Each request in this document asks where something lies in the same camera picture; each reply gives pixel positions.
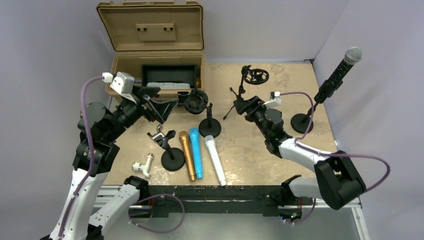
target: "tan plastic case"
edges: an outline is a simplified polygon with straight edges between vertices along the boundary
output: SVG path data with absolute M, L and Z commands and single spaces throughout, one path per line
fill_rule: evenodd
M 101 2 L 97 12 L 119 52 L 113 59 L 112 74 L 125 72 L 141 79 L 143 64 L 196 64 L 195 85 L 204 91 L 203 8 L 197 1 Z M 109 84 L 105 91 L 121 101 Z M 189 92 L 163 89 L 159 96 L 176 98 Z

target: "tripod leg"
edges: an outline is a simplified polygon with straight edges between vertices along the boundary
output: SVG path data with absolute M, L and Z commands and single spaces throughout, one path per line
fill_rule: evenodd
M 229 109 L 229 111 L 226 113 L 226 115 L 223 117 L 222 120 L 227 119 L 228 114 L 230 114 L 231 110 L 233 110 L 234 107 L 235 107 L 235 105 L 231 106 L 231 108 Z
M 237 97 L 237 93 L 233 90 L 232 87 L 230 87 L 229 90 Z

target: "white microphone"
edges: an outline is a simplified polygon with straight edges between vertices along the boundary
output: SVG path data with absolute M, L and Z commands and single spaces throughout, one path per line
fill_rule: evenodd
M 218 177 L 221 186 L 227 185 L 223 166 L 221 166 L 220 156 L 218 156 L 217 147 L 215 146 L 215 139 L 213 136 L 208 135 L 204 137 L 204 144 L 209 150 L 210 158 L 212 159 L 213 167 L 215 168 L 216 176 Z

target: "gold microphone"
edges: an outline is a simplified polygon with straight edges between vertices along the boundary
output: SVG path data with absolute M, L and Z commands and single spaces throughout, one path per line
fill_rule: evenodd
M 179 132 L 179 141 L 182 145 L 182 151 L 184 152 L 185 164 L 187 165 L 188 176 L 190 181 L 196 180 L 195 165 L 193 164 L 193 158 L 190 151 L 190 138 L 189 133 L 186 131 Z

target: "white wall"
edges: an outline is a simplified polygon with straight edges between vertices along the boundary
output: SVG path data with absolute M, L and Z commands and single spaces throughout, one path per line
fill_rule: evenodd
M 97 1 L 5 1 L 0 7 L 0 239 L 53 230 L 79 143 L 81 87 L 110 70 Z M 108 98 L 99 83 L 88 100 Z
M 372 239 L 423 239 L 424 1 L 350 0 L 319 52 L 321 84 L 359 46 L 364 58 L 347 74 L 325 107 L 342 150 L 389 161 L 386 182 L 361 198 Z M 384 165 L 355 160 L 366 183 Z
M 314 59 L 348 0 L 199 0 L 210 62 Z

